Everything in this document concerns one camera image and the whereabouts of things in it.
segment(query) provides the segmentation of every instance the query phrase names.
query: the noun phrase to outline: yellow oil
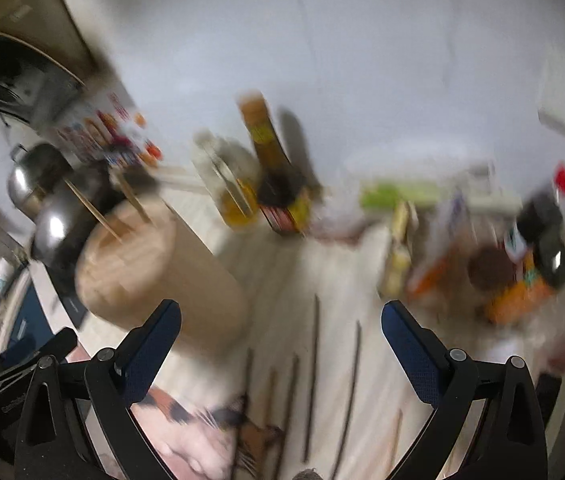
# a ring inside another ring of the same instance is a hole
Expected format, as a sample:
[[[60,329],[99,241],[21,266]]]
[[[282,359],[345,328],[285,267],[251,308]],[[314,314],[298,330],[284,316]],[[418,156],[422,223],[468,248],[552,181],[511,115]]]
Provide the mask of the yellow oil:
[[[246,202],[249,204],[252,214],[245,215],[236,202],[232,199],[229,191],[225,191],[220,198],[220,206],[218,210],[220,211],[220,216],[225,221],[225,223],[232,229],[241,228],[246,225],[251,224],[256,218],[260,211],[258,208],[258,201],[256,200],[256,193],[254,188],[246,182],[238,181],[238,185],[245,196]]]

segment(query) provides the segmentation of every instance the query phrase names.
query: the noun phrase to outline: silver screw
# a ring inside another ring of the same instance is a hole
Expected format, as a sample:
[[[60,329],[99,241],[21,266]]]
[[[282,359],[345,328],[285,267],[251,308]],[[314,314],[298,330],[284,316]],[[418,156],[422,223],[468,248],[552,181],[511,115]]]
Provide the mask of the silver screw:
[[[45,355],[44,357],[41,357],[40,360],[38,361],[38,367],[42,368],[43,370],[45,368],[49,368],[51,365],[53,365],[53,357],[49,355]]]
[[[525,368],[525,361],[522,357],[515,355],[512,357],[512,365],[515,368]]]
[[[112,357],[114,357],[114,349],[113,348],[103,348],[100,350],[96,356],[98,357],[99,361],[109,361]]]
[[[467,354],[461,350],[460,348],[452,348],[449,351],[449,357],[451,357],[454,361],[464,361],[467,358]]]

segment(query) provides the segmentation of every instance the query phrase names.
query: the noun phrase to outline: wooden cylinder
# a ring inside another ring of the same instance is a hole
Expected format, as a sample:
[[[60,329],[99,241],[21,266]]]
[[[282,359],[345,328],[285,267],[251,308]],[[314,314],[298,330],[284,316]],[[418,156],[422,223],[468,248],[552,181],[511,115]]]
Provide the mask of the wooden cylinder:
[[[151,222],[125,201],[107,215],[120,241],[101,225],[91,233],[76,269],[80,300],[127,330],[143,324],[162,300],[178,301],[182,329],[174,348],[224,351],[248,320],[243,290],[159,196],[138,198]]]

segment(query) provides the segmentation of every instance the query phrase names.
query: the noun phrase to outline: pot handle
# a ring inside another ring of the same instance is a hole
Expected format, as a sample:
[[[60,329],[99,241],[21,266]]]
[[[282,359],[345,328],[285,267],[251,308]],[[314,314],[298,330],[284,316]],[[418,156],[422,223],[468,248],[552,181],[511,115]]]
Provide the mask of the pot handle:
[[[20,150],[23,150],[24,152],[27,151],[22,144],[16,144],[11,149],[11,151],[9,152],[9,157],[11,158],[12,161],[14,161],[14,162],[16,161],[16,153],[18,153]]]

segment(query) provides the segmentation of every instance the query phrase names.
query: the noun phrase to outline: blue gripper pad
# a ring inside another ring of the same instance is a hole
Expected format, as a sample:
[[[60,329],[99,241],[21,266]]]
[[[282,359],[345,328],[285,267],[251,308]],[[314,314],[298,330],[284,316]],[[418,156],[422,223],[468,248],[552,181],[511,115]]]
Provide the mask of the blue gripper pad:
[[[422,328],[400,301],[389,301],[381,315],[383,334],[418,398],[434,408],[447,389],[447,348]]]
[[[118,391],[128,408],[147,395],[178,337],[181,323],[178,303],[163,300],[145,324],[131,330],[118,345],[114,369]]]

